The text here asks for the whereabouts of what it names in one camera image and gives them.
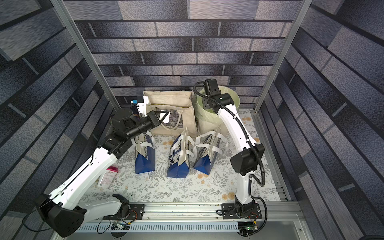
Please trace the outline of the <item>blue white bag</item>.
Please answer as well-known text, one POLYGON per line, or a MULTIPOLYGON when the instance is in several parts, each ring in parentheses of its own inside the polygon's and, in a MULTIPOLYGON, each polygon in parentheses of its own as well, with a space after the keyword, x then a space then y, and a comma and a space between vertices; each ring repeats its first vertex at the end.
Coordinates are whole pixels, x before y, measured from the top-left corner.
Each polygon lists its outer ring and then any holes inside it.
POLYGON ((216 159, 224 155, 228 148, 226 136, 222 133, 222 125, 196 138, 194 150, 197 151, 193 169, 209 175, 216 159))
POLYGON ((155 170, 155 140, 150 131, 135 137, 135 173, 142 174, 155 170))
POLYGON ((174 140, 169 155, 167 177, 184 179, 190 171, 190 160, 197 155, 195 141, 186 127, 174 140))

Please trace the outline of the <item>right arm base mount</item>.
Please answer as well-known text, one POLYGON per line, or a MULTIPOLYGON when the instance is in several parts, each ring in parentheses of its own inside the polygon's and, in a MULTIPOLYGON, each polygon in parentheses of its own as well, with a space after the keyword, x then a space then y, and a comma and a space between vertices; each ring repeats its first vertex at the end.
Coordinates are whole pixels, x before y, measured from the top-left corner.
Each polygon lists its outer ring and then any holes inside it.
POLYGON ((222 204, 221 209, 216 210, 217 215, 222 216, 224 220, 237 220, 237 219, 262 219, 263 215, 260 205, 251 202, 247 205, 235 204, 222 204))

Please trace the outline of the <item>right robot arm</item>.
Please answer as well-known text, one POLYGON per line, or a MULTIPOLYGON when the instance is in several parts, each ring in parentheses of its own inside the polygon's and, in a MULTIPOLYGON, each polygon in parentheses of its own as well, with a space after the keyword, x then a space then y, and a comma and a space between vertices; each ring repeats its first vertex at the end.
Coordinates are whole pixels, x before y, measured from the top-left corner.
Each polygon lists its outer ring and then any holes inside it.
POLYGON ((202 98, 204 109, 213 110, 223 121, 235 144, 236 153, 231 157, 231 165, 239 177, 234 204, 236 214, 240 218, 256 215, 258 197, 252 195, 252 180, 260 187, 265 186, 266 172, 262 161, 265 147, 251 137, 238 115, 234 100, 230 94, 221 92, 217 80, 196 83, 194 92, 202 98))

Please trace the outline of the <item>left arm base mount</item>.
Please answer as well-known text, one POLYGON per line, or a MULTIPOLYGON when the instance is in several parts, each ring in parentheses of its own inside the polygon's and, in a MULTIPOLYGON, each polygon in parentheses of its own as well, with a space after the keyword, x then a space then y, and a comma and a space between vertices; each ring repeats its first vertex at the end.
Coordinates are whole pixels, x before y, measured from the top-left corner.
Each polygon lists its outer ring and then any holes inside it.
POLYGON ((118 213, 112 216, 105 216, 103 220, 123 220, 137 221, 142 220, 145 210, 144 204, 129 204, 121 206, 118 213))

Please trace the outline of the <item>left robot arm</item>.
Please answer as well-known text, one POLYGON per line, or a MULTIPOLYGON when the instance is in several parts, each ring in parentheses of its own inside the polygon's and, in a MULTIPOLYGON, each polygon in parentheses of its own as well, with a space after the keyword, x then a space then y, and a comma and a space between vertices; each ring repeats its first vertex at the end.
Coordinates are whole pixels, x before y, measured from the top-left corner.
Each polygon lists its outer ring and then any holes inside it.
POLYGON ((120 109, 112 116, 112 133, 101 146, 62 185, 50 194, 40 194, 35 205, 42 220, 65 238, 83 224, 96 219, 122 220, 130 214, 129 200, 120 194, 93 203, 80 203, 88 188, 133 145, 140 134, 158 127, 167 110, 150 111, 138 119, 131 109, 120 109))

